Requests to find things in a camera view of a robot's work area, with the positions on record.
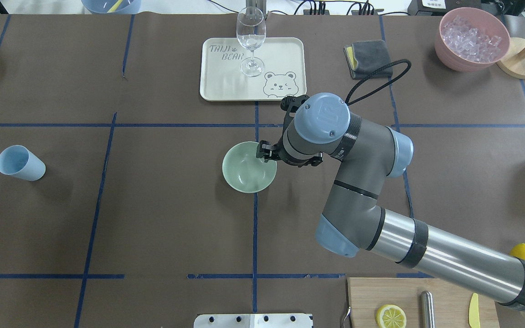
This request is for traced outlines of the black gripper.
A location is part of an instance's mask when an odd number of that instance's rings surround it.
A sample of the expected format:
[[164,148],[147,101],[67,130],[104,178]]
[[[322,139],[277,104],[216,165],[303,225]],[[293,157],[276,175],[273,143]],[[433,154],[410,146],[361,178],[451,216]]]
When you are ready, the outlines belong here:
[[283,141],[278,141],[275,144],[271,144],[269,141],[259,141],[256,149],[256,158],[264,160],[265,163],[270,160],[284,161]]

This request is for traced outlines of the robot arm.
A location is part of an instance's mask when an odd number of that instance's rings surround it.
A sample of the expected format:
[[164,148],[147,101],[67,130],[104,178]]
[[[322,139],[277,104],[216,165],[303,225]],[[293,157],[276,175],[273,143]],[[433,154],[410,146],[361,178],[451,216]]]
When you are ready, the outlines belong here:
[[283,133],[275,144],[260,141],[257,158],[298,167],[318,166],[325,155],[341,162],[315,231],[318,244],[345,257],[375,252],[525,315],[525,260],[377,205],[385,180],[411,162],[409,137],[362,119],[329,92],[286,96],[280,106]]

